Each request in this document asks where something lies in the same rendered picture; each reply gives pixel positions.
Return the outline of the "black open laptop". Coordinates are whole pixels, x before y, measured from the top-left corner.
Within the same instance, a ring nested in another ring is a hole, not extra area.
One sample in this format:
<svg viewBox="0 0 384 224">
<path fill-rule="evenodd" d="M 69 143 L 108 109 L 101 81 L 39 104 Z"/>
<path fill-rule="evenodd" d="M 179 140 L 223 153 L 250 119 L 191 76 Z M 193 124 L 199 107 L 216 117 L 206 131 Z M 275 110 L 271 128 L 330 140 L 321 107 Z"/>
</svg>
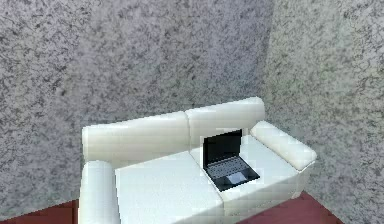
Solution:
<svg viewBox="0 0 384 224">
<path fill-rule="evenodd" d="M 204 139 L 203 169 L 220 192 L 260 178 L 241 157 L 242 130 Z"/>
</svg>

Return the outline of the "white sofa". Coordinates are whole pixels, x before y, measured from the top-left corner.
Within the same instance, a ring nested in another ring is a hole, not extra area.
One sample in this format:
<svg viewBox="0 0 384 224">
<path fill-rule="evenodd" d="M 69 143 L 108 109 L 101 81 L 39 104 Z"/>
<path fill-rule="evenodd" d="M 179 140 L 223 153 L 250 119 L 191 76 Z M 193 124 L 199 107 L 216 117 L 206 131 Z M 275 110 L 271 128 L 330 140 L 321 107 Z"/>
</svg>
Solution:
<svg viewBox="0 0 384 224">
<path fill-rule="evenodd" d="M 204 139 L 238 129 L 260 178 L 220 192 Z M 79 224 L 236 224 L 299 197 L 317 157 L 266 122 L 258 97 L 86 126 L 82 145 Z"/>
</svg>

